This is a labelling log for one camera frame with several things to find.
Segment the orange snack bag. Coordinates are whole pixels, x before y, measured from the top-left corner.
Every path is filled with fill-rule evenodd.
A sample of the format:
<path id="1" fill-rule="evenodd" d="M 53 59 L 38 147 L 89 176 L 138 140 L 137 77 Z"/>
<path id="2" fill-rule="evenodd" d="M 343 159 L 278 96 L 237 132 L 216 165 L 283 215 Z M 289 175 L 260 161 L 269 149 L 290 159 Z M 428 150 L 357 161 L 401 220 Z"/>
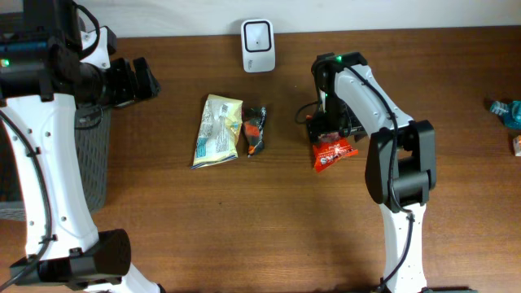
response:
<path id="1" fill-rule="evenodd" d="M 320 173 L 344 157 L 357 155 L 358 149 L 355 149 L 347 139 L 340 138 L 333 142 L 319 142 L 313 145 L 313 154 L 314 170 Z"/>

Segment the black silver snack packet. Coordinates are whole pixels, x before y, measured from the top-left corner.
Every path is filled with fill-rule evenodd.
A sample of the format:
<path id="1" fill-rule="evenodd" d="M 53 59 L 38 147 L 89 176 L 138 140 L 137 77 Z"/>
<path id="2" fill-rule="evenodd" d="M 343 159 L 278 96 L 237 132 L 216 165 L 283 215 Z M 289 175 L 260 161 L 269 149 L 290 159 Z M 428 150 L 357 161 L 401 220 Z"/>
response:
<path id="1" fill-rule="evenodd" d="M 243 110 L 243 133 L 247 139 L 247 156 L 252 157 L 264 150 L 264 128 L 267 118 L 265 107 Z"/>

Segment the yellow white wipes pack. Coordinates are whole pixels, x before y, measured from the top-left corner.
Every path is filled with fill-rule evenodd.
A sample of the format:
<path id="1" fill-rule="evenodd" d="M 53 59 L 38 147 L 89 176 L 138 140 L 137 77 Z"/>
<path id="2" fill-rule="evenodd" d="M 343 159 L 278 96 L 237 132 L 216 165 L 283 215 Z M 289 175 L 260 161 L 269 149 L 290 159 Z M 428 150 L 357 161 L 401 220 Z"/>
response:
<path id="1" fill-rule="evenodd" d="M 210 94 L 204 104 L 192 169 L 238 158 L 243 101 Z"/>

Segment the blue mouthwash bottle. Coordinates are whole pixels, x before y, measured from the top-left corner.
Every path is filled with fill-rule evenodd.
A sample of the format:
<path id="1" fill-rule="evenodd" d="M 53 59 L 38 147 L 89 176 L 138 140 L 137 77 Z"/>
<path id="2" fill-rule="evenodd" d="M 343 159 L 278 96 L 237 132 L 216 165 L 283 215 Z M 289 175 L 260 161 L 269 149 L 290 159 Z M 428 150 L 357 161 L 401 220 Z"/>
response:
<path id="1" fill-rule="evenodd" d="M 489 111 L 499 116 L 507 128 L 520 130 L 520 101 L 511 103 L 495 101 Z"/>

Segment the orange tissue pack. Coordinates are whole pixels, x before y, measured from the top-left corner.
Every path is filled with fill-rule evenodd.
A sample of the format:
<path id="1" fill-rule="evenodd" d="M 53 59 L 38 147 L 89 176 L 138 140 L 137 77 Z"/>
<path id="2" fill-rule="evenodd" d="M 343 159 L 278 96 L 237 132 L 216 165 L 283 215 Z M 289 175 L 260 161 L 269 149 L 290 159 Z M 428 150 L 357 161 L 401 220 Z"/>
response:
<path id="1" fill-rule="evenodd" d="M 518 135 L 512 139 L 513 153 L 515 156 L 521 156 L 521 136 Z"/>

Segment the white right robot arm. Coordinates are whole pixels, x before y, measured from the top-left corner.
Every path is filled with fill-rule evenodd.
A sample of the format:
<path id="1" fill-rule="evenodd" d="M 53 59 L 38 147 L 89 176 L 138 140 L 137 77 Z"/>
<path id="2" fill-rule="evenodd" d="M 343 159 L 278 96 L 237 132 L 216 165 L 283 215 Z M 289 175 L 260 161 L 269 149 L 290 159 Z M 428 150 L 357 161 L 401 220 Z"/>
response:
<path id="1" fill-rule="evenodd" d="M 311 67 L 317 111 L 309 139 L 367 137 L 365 180 L 383 218 L 386 264 L 377 292 L 425 292 L 422 222 L 436 185 L 435 130 L 404 113 L 359 52 L 319 55 Z"/>

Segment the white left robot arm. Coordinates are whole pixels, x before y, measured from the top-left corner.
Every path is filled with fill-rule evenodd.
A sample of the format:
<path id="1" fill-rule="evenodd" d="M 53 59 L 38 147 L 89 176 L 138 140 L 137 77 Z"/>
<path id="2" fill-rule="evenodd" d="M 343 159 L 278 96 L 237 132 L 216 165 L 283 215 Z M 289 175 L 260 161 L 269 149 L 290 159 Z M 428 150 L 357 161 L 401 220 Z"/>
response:
<path id="1" fill-rule="evenodd" d="M 101 232 L 85 200 L 76 112 L 128 107 L 160 92 L 143 58 L 113 59 L 116 35 L 86 32 L 73 1 L 26 1 L 1 34 L 1 121 L 14 152 L 27 221 L 26 254 L 8 286 L 86 292 L 160 292 L 133 265 L 123 229 Z"/>

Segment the white barcode scanner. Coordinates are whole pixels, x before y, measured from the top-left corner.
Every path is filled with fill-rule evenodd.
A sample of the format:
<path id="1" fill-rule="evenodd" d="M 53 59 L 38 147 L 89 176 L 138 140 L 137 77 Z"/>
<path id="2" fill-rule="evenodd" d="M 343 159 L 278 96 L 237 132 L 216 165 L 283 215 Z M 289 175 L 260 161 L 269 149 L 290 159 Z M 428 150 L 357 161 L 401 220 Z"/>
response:
<path id="1" fill-rule="evenodd" d="M 241 23 L 243 70 L 247 73 L 271 72 L 275 68 L 274 28 L 266 19 Z"/>

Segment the dark grey plastic basket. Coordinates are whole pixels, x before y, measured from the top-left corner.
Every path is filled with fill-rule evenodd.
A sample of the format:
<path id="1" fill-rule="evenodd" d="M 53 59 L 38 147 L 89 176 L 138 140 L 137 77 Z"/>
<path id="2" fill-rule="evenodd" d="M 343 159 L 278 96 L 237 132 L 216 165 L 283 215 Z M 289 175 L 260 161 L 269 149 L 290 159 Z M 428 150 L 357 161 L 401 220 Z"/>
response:
<path id="1" fill-rule="evenodd" d="M 111 107 L 79 101 L 80 57 L 85 32 L 79 13 L 89 15 L 73 2 L 33 3 L 21 12 L 1 16 L 1 113 L 19 106 L 38 126 L 45 107 L 57 98 L 71 103 L 75 145 L 81 182 L 90 211 L 98 211 L 106 198 L 107 144 Z"/>

